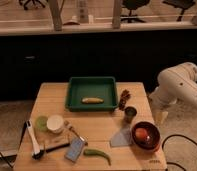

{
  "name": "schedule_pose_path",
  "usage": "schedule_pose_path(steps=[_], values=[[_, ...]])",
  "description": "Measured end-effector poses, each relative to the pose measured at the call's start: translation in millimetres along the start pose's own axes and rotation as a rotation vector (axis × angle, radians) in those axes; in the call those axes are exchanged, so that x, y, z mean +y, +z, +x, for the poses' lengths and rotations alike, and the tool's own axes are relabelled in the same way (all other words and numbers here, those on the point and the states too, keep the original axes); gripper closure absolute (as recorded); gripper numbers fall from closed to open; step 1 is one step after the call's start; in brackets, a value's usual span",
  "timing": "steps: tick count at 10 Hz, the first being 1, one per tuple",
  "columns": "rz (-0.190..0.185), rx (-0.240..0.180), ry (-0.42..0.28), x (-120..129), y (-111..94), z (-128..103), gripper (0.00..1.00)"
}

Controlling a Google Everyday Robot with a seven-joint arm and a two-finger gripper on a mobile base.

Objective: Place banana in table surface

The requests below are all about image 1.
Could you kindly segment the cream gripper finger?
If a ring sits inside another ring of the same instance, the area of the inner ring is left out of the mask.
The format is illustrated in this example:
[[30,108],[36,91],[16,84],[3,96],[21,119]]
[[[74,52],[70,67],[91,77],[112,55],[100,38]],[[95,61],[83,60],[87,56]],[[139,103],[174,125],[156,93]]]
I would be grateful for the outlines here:
[[167,111],[162,111],[162,112],[158,113],[156,115],[156,124],[158,126],[162,125],[164,123],[165,119],[167,118],[167,116],[168,116]]

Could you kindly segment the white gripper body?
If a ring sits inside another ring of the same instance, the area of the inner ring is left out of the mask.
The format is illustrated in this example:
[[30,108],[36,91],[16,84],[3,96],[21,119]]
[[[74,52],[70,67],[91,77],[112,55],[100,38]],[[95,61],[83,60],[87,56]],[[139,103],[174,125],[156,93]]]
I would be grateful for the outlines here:
[[163,114],[169,107],[177,102],[176,98],[162,97],[155,94],[151,94],[149,98],[151,100],[152,111],[155,115]]

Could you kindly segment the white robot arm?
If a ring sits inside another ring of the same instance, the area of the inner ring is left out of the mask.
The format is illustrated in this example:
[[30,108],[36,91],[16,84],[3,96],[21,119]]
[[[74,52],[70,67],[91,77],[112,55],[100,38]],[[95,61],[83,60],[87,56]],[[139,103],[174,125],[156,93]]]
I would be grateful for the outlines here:
[[166,109],[178,99],[197,110],[197,65],[185,62],[162,70],[157,77],[158,86],[149,95],[154,122],[160,126],[166,119]]

